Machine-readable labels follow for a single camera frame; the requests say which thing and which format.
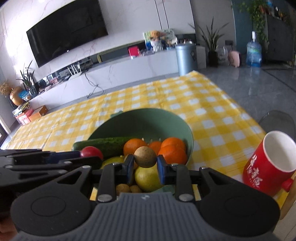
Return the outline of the yellow-green pear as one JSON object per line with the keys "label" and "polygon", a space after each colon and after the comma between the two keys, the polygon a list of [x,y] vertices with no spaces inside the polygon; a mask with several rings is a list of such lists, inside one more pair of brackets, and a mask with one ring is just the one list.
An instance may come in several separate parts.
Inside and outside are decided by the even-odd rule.
{"label": "yellow-green pear", "polygon": [[123,156],[112,157],[103,161],[100,169],[103,169],[106,165],[113,164],[113,163],[123,163],[124,161],[125,161],[125,158]]}
{"label": "yellow-green pear", "polygon": [[157,164],[151,168],[137,167],[134,177],[138,187],[144,192],[154,192],[163,187],[159,180]]}

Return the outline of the brown longan fruit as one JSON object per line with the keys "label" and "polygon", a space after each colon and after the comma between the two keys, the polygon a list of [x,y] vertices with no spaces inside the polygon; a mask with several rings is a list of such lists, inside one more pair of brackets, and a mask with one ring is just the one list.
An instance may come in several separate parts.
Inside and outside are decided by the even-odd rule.
{"label": "brown longan fruit", "polygon": [[119,184],[116,186],[116,195],[119,196],[121,193],[130,193],[131,189],[127,184]]}
{"label": "brown longan fruit", "polygon": [[137,148],[133,155],[137,165],[142,168],[151,168],[157,162],[156,153],[147,146]]}
{"label": "brown longan fruit", "polygon": [[137,185],[130,186],[131,193],[141,193],[142,190]]}

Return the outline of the orange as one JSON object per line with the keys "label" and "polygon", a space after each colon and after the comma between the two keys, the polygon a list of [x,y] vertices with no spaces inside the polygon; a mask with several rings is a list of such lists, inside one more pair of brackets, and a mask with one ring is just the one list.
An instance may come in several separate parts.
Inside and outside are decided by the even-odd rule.
{"label": "orange", "polygon": [[158,156],[158,153],[161,149],[162,142],[161,141],[153,141],[148,144],[148,147],[151,148],[155,154]]}
{"label": "orange", "polygon": [[143,146],[147,146],[146,142],[143,141],[140,138],[132,138],[130,140],[128,140],[125,145],[123,146],[123,154],[125,156],[129,155],[129,154],[134,154],[135,151]]}
{"label": "orange", "polygon": [[177,163],[185,165],[188,161],[186,152],[174,145],[162,147],[158,155],[162,155],[167,164]]}
{"label": "orange", "polygon": [[166,146],[175,146],[175,147],[178,147],[184,151],[187,150],[186,144],[180,138],[177,138],[177,137],[166,138],[161,144],[161,149]]}

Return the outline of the red cherry tomato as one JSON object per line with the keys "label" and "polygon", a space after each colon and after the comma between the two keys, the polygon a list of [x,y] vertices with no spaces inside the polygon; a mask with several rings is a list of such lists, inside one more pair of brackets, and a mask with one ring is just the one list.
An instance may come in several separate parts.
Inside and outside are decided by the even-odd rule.
{"label": "red cherry tomato", "polygon": [[80,151],[81,157],[98,157],[100,160],[103,161],[103,153],[99,149],[93,146],[88,146],[83,148]]}

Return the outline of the green cucumber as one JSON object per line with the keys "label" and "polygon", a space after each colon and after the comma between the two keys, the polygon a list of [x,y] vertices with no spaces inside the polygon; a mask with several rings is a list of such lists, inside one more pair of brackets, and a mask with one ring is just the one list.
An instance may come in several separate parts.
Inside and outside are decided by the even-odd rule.
{"label": "green cucumber", "polygon": [[72,150],[80,151],[85,147],[92,146],[102,152],[104,159],[109,159],[116,156],[123,156],[123,147],[130,139],[131,137],[109,137],[79,141],[73,144]]}

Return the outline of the orange cardboard box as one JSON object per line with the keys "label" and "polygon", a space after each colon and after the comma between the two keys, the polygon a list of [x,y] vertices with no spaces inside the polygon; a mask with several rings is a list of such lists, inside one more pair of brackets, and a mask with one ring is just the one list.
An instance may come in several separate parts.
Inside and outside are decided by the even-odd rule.
{"label": "orange cardboard box", "polygon": [[33,111],[33,113],[29,116],[30,122],[33,122],[33,121],[45,116],[47,114],[47,112],[48,112],[48,109],[45,105],[41,106],[38,109],[35,109]]}

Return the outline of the pink cardboard box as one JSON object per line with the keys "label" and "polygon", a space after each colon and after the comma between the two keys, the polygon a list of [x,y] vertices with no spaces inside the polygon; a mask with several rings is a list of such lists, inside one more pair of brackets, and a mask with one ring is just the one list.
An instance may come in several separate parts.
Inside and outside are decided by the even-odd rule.
{"label": "pink cardboard box", "polygon": [[30,116],[32,115],[33,112],[34,110],[32,108],[26,109],[23,113],[16,116],[16,120],[22,125],[26,125],[31,122]]}

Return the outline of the green colander bowl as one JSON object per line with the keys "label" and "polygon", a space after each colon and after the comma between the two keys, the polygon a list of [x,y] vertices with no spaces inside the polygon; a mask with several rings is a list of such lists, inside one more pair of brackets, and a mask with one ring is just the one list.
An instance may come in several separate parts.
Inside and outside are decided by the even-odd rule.
{"label": "green colander bowl", "polygon": [[[193,135],[187,123],[169,111],[156,108],[135,109],[118,114],[101,125],[89,140],[109,137],[140,138],[146,142],[147,147],[153,141],[163,142],[166,138],[177,137],[186,144],[188,159],[193,147]],[[134,159],[132,181],[135,180],[137,167]]]}

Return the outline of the yellow checkered tablecloth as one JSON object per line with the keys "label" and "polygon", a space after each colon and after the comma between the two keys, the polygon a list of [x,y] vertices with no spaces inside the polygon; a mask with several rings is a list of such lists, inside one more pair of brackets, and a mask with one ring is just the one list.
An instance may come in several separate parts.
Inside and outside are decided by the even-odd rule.
{"label": "yellow checkered tablecloth", "polygon": [[68,151],[111,115],[160,108],[181,117],[193,133],[189,166],[208,166],[236,180],[263,139],[259,124],[210,79],[198,72],[149,82],[95,97],[21,126],[8,149]]}

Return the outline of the golden gourd ornament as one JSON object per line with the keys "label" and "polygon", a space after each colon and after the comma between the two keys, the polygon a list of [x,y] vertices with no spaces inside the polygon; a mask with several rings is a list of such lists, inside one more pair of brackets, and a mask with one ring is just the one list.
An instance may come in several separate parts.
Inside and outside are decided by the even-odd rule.
{"label": "golden gourd ornament", "polygon": [[19,106],[24,103],[24,100],[19,96],[23,91],[22,87],[17,86],[11,89],[10,100],[16,105]]}

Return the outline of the left potted plant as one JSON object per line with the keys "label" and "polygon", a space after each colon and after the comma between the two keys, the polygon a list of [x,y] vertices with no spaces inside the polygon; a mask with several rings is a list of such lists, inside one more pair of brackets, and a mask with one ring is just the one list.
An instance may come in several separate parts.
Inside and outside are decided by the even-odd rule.
{"label": "left potted plant", "polygon": [[37,91],[34,83],[34,73],[35,71],[33,70],[32,72],[30,71],[30,66],[32,64],[32,61],[29,63],[29,66],[25,67],[23,71],[21,70],[21,77],[18,79],[22,81],[25,90],[29,93],[31,98],[34,98],[37,96]]}

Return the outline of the white router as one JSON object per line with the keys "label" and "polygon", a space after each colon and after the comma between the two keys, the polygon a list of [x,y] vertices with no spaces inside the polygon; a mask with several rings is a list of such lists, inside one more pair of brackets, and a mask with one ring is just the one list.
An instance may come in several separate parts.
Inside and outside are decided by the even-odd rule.
{"label": "white router", "polygon": [[80,66],[80,62],[75,62],[71,65],[68,65],[67,69],[69,71],[70,77],[79,76],[82,74],[82,68]]}

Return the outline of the red mug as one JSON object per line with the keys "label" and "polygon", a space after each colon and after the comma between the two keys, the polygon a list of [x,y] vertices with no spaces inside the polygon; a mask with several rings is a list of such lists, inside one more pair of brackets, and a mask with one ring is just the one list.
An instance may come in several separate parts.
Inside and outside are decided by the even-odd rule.
{"label": "red mug", "polygon": [[244,167],[243,183],[269,196],[289,192],[295,173],[295,141],[286,133],[265,135]]}

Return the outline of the white TV cabinet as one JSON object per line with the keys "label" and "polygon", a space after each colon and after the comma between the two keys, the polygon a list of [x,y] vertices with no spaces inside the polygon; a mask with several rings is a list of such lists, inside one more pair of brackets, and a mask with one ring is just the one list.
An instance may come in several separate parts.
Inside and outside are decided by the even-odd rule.
{"label": "white TV cabinet", "polygon": [[43,105],[48,110],[78,99],[127,88],[142,82],[175,76],[178,73],[176,50],[131,59],[129,56],[89,69],[86,73],[73,76],[68,81],[30,100],[32,108]]}

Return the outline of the silver trash can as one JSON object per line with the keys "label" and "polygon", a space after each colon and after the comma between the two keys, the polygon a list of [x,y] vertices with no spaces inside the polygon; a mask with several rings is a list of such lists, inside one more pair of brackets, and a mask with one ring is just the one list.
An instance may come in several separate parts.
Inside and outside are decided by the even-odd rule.
{"label": "silver trash can", "polygon": [[175,49],[180,76],[198,70],[196,45],[190,43],[178,44]]}

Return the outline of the red box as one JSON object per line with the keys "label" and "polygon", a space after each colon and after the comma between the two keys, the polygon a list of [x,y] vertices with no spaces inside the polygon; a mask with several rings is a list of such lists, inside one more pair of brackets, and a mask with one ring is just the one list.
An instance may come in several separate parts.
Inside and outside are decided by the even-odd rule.
{"label": "red box", "polygon": [[129,52],[129,55],[131,57],[138,57],[138,56],[140,56],[140,49],[138,48],[138,46],[129,47],[128,48],[128,52]]}

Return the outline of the pink small heater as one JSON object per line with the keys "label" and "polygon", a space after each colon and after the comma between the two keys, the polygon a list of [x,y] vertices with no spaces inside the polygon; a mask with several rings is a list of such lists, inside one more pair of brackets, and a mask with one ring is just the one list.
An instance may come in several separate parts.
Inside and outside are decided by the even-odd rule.
{"label": "pink small heater", "polygon": [[230,51],[228,53],[229,64],[235,68],[240,67],[241,55],[238,51]]}

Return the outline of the black television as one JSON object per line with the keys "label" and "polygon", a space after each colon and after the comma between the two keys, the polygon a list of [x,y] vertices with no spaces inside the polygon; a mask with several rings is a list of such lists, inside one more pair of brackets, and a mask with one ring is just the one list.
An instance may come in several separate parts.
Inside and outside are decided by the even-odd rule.
{"label": "black television", "polygon": [[107,36],[99,1],[73,1],[39,21],[27,31],[37,66]]}

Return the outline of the potted plant by cabinet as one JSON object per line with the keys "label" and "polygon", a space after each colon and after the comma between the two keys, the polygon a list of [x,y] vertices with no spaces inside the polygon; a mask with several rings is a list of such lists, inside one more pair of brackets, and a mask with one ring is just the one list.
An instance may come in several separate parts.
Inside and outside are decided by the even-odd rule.
{"label": "potted plant by cabinet", "polygon": [[206,26],[206,31],[204,31],[200,25],[197,25],[199,31],[201,32],[201,37],[208,49],[208,65],[210,67],[218,66],[218,40],[224,36],[224,34],[221,34],[220,31],[228,25],[229,23],[225,23],[221,27],[214,30],[214,17],[211,20],[210,27]]}

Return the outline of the teddy bear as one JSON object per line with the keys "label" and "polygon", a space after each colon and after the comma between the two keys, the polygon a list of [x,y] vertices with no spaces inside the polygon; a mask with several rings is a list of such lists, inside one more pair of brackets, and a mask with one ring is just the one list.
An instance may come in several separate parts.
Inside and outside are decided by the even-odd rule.
{"label": "teddy bear", "polygon": [[157,30],[150,31],[150,43],[155,53],[163,51],[164,40],[165,40],[165,34],[163,32],[160,32]]}

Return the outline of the blue water bottle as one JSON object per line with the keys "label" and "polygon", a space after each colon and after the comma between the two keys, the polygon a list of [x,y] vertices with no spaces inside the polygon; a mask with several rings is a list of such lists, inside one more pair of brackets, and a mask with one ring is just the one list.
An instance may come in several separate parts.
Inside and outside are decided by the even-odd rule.
{"label": "blue water bottle", "polygon": [[262,48],[256,40],[256,32],[252,31],[252,39],[246,46],[246,64],[251,67],[261,67]]}

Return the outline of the dark drawer cabinet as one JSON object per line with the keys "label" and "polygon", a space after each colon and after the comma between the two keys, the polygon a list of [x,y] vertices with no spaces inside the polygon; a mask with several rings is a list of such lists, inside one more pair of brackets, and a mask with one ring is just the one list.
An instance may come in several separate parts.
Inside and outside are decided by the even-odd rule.
{"label": "dark drawer cabinet", "polygon": [[270,15],[266,16],[268,32],[267,59],[271,61],[289,62],[293,59],[292,27]]}

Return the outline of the hanging ivy plant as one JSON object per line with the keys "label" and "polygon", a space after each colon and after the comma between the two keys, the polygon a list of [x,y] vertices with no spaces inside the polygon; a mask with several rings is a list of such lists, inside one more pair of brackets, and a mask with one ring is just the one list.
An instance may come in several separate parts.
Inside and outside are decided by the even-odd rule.
{"label": "hanging ivy plant", "polygon": [[247,12],[249,14],[252,27],[257,36],[257,41],[262,44],[267,42],[267,36],[265,34],[265,15],[268,8],[267,2],[263,0],[255,0],[247,3],[243,1],[238,5],[240,11]]}

